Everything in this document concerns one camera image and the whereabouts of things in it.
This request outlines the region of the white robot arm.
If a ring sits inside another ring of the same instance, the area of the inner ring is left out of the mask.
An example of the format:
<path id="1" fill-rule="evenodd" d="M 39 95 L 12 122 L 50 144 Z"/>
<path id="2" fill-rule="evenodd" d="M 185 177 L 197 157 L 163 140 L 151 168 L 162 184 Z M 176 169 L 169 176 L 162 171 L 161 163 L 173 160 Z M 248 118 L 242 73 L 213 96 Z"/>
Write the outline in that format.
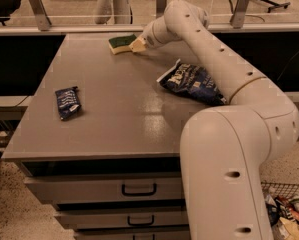
<path id="1" fill-rule="evenodd" d="M 259 167 L 292 149 L 299 112 L 269 78 L 211 34 L 207 23 L 203 9 L 174 0 L 131 48 L 184 41 L 227 101 L 194 114 L 181 134 L 191 240 L 274 240 Z"/>

